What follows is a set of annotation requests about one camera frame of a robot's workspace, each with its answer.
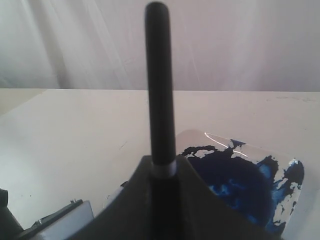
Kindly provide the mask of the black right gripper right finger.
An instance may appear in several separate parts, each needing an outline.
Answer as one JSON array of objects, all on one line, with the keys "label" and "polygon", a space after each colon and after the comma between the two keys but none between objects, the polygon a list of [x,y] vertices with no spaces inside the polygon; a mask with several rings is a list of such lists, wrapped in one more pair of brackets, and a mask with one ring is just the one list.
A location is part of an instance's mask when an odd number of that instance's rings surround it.
[{"label": "black right gripper right finger", "polygon": [[180,184],[182,240],[281,240],[228,207],[199,177],[189,161],[176,157]]}]

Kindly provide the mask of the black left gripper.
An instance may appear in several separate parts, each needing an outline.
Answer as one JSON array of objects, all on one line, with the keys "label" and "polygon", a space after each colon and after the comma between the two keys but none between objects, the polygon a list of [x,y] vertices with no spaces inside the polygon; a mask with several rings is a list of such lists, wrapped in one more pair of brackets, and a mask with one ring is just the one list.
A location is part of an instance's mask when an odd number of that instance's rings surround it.
[{"label": "black left gripper", "polygon": [[12,240],[22,233],[24,229],[8,208],[9,194],[0,189],[0,239]]}]

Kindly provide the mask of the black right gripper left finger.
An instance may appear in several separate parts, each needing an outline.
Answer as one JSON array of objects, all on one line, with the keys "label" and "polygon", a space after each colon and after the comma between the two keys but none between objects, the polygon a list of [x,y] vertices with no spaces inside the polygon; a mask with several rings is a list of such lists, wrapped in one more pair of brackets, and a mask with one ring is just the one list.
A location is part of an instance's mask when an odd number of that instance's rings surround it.
[{"label": "black right gripper left finger", "polygon": [[117,197],[73,240],[150,240],[152,159],[143,156],[133,175]]}]

